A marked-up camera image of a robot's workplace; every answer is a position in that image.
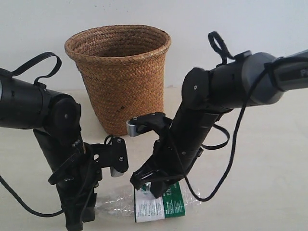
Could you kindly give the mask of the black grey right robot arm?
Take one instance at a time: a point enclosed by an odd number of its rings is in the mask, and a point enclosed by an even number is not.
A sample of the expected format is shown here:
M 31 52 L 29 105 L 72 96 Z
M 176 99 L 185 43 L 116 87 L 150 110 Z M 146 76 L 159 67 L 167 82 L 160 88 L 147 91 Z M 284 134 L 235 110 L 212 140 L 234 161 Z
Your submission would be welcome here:
M 274 104 L 285 92 L 307 86 L 307 51 L 279 58 L 246 51 L 212 70 L 193 68 L 184 79 L 182 100 L 173 118 L 153 112 L 127 122 L 132 137 L 149 131 L 159 136 L 152 155 L 133 172 L 131 184 L 140 189 L 150 183 L 153 196 L 160 197 L 188 175 L 202 154 L 205 138 L 225 114 Z

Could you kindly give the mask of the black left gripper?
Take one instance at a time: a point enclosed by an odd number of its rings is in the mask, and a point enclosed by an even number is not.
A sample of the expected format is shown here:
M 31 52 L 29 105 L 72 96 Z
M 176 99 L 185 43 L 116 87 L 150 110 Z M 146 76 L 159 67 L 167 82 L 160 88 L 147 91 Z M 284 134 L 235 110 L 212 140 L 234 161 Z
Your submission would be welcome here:
M 101 143 L 48 142 L 48 164 L 52 170 L 48 182 L 56 186 L 66 217 L 95 216 L 94 188 L 102 179 L 99 164 L 102 153 Z

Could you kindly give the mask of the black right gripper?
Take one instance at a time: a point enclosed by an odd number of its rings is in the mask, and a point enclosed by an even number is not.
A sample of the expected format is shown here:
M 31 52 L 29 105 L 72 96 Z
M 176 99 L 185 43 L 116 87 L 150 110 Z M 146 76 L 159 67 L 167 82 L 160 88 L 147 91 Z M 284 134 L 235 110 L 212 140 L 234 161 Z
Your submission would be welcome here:
M 202 154 L 205 127 L 199 125 L 171 125 L 155 141 L 153 153 L 135 172 L 130 183 L 139 190 L 151 183 L 151 193 L 159 198 L 175 180 L 184 178 Z

